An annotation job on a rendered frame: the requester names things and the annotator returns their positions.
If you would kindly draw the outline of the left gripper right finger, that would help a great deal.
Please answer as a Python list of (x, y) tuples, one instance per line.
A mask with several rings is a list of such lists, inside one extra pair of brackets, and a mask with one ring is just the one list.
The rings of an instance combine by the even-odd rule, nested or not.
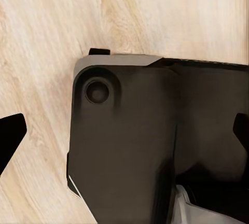
[(236, 115), (233, 132), (249, 154), (249, 115), (243, 113)]

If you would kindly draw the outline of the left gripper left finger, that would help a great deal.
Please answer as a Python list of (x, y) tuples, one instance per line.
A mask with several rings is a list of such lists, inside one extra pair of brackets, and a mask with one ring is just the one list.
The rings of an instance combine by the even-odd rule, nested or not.
[(0, 175), (27, 133), (22, 113), (0, 118)]

